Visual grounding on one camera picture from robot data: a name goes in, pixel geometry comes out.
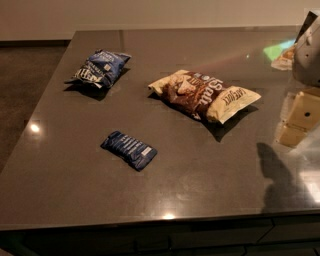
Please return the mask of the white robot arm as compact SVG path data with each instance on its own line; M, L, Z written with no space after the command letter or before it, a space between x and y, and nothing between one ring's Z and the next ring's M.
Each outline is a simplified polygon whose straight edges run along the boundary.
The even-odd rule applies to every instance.
M295 40L293 78L302 85L286 95L276 140L296 147L320 121L320 13L308 12Z

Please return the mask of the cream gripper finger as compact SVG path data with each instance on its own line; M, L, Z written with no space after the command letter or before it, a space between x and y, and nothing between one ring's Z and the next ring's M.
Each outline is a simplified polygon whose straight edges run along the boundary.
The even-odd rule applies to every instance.
M296 147L319 122L320 88L289 92L280 113L277 141L287 147Z

